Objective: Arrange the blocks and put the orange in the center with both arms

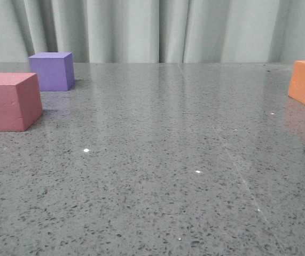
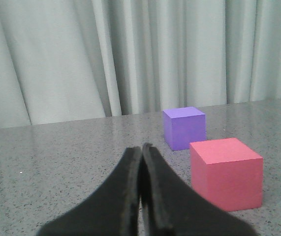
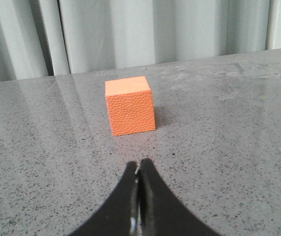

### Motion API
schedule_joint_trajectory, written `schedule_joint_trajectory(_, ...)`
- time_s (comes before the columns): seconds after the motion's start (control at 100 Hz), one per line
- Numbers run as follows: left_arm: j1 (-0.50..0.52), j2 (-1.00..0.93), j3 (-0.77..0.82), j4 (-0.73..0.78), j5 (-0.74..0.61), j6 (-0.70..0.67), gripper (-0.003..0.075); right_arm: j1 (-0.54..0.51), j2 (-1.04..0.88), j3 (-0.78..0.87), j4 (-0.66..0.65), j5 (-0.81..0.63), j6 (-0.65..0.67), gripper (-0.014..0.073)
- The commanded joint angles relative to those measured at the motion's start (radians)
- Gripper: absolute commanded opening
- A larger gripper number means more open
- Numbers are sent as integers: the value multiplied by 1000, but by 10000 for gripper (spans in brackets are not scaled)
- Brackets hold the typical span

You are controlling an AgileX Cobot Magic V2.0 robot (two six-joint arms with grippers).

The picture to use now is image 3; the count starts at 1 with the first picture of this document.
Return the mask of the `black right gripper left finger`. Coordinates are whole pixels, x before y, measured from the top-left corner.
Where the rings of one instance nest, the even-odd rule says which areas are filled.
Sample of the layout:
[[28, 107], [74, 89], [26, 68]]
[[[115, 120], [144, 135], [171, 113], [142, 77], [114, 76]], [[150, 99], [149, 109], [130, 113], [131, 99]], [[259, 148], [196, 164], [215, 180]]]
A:
[[72, 236], [135, 236], [138, 221], [137, 163], [125, 171], [103, 205]]

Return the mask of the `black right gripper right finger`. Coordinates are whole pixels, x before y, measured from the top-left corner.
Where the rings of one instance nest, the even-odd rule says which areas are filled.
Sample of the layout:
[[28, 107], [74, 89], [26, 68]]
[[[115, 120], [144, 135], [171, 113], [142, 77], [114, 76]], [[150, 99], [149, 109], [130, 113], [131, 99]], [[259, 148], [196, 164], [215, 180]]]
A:
[[142, 235], [218, 235], [177, 199], [149, 158], [140, 162], [139, 193]]

